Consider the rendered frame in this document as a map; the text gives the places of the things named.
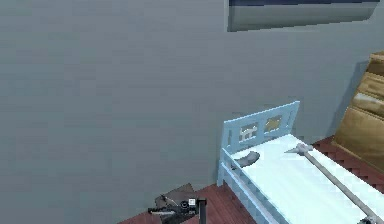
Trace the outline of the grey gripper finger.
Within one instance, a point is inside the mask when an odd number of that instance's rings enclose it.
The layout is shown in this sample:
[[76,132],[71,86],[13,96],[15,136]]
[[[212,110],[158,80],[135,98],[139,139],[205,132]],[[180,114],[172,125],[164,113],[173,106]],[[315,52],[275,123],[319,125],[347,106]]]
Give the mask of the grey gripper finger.
[[162,207],[162,208],[148,208],[148,213],[154,215],[173,215],[178,213],[180,210],[174,207]]
[[176,203],[173,199],[165,196],[165,195],[161,195],[161,199],[166,203],[166,204],[171,204],[173,206],[179,206],[178,203]]

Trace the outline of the light blue bed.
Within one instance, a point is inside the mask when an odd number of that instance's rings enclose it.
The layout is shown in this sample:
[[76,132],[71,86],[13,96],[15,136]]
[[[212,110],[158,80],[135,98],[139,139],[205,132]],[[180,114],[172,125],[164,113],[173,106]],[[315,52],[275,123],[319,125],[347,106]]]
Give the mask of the light blue bed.
[[223,123],[217,184],[257,224],[384,224],[384,194],[291,134],[300,103]]

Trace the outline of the tan wooden chest of drawers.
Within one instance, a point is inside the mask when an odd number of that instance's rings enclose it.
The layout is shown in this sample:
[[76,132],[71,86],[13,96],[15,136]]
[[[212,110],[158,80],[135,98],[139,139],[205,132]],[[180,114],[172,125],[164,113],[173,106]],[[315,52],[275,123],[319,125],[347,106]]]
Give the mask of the tan wooden chest of drawers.
[[384,50],[370,54],[333,144],[384,174]]

